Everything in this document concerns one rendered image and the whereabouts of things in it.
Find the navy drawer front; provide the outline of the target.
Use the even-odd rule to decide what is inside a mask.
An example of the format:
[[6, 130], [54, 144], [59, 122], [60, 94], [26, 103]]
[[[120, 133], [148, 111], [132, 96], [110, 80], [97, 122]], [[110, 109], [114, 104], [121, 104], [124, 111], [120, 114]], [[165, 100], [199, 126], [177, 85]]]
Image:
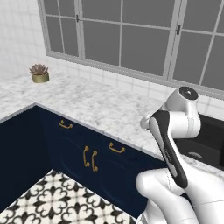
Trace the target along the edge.
[[[112, 151], [109, 149], [110, 142], [115, 149], [124, 147], [125, 152], [119, 154]], [[94, 174], [102, 179], [125, 179], [135, 177], [139, 172], [165, 167], [163, 161], [93, 130], [89, 131], [88, 146], [91, 151], [98, 152], [94, 159], [98, 171]]]
[[[50, 112], [46, 109], [41, 108], [39, 110], [45, 130], [48, 134], [55, 135], [57, 137], [67, 137], [74, 142], [80, 144], [81, 142], [87, 143], [89, 140], [89, 129], [78, 124], [77, 122], [70, 121], [63, 116], [57, 115], [56, 113]], [[66, 126], [70, 123], [73, 125], [72, 129], [64, 129], [60, 127], [61, 119], [64, 120]]]

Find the navy cupboard door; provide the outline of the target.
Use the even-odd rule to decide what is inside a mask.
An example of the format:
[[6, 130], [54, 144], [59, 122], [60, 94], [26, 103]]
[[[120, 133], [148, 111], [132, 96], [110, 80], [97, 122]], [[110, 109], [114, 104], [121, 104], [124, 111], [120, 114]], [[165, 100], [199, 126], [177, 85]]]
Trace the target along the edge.
[[137, 217], [135, 209], [135, 177], [99, 178], [93, 171], [94, 192], [127, 214]]
[[83, 163], [84, 147], [83, 142], [77, 143], [67, 137], [51, 134], [50, 155], [53, 169], [88, 187], [92, 182], [91, 157], [88, 151], [86, 156], [90, 166], [85, 167]]

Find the grey framed window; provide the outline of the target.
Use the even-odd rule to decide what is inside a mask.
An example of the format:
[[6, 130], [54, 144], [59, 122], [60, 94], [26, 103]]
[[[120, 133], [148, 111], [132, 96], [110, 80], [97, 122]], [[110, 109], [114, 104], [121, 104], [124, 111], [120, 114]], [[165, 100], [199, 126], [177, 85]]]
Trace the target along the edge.
[[38, 0], [38, 9], [50, 57], [224, 100], [224, 0]]

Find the succulent plant in gold pot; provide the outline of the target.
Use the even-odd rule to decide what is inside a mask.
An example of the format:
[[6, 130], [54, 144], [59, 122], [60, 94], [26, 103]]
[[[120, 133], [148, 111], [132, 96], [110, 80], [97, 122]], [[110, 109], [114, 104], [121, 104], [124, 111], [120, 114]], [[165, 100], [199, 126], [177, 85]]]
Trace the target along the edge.
[[34, 64], [30, 68], [30, 74], [34, 83], [44, 83], [49, 81], [48, 68], [45, 65]]

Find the navy cabinet run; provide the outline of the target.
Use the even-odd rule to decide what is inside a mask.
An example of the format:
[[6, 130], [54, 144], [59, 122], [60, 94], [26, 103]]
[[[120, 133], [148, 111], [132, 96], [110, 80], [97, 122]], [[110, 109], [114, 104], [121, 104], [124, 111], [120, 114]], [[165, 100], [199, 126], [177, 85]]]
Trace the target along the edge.
[[51, 169], [37, 106], [0, 124], [0, 212]]

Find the black sink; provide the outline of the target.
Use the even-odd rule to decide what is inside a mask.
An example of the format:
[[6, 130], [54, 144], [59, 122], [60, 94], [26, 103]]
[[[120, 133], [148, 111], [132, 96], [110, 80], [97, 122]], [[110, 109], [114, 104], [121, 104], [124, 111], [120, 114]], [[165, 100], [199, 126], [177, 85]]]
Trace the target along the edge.
[[175, 139], [181, 154], [224, 171], [224, 121], [199, 115], [201, 128], [195, 138]]

